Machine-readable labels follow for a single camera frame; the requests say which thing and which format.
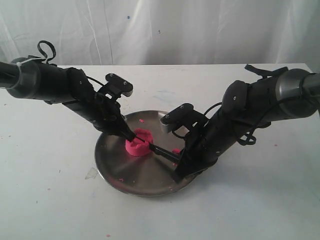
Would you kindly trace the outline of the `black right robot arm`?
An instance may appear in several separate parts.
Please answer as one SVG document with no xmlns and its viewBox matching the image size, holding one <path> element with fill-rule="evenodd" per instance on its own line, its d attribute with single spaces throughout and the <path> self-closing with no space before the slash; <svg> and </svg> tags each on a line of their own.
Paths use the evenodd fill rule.
<svg viewBox="0 0 320 240">
<path fill-rule="evenodd" d="M 280 69 L 254 83 L 233 82 L 211 118 L 191 104 L 177 108 L 177 117 L 189 128 L 174 173 L 178 179 L 213 166 L 233 144 L 254 145 L 256 129 L 275 121 L 307 118 L 320 109 L 320 75 L 303 69 Z"/>
</svg>

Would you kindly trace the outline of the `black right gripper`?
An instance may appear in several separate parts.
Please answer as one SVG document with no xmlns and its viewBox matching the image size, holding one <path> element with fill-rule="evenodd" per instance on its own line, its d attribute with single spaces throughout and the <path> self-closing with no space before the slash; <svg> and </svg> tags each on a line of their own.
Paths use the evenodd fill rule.
<svg viewBox="0 0 320 240">
<path fill-rule="evenodd" d="M 234 143 L 247 144 L 247 122 L 243 115 L 247 104 L 223 102 L 217 112 L 207 118 L 190 110 L 183 117 L 183 126 L 189 130 L 179 163 L 172 174 L 175 182 L 199 175 L 215 165 L 219 156 Z"/>
</svg>

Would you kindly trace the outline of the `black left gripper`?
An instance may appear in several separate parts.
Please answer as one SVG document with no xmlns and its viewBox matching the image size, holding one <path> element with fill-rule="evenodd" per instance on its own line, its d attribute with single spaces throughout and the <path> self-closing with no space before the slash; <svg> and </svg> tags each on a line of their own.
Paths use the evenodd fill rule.
<svg viewBox="0 0 320 240">
<path fill-rule="evenodd" d="M 133 141 L 136 134 L 122 117 L 119 105 L 101 93 L 90 100 L 75 100 L 72 111 L 90 122 L 98 131 Z"/>
</svg>

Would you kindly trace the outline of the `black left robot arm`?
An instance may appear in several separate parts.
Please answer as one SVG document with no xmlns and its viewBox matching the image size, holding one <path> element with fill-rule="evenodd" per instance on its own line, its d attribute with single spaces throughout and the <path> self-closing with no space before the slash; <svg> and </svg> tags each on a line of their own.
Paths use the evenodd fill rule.
<svg viewBox="0 0 320 240">
<path fill-rule="evenodd" d="M 74 67 L 60 68 L 24 57 L 0 64 L 0 86 L 12 97 L 62 104 L 98 131 L 132 141 L 136 135 L 127 125 L 117 100 L 131 96 L 133 85 L 114 73 L 105 79 L 106 84 L 95 91 L 92 78 Z"/>
</svg>

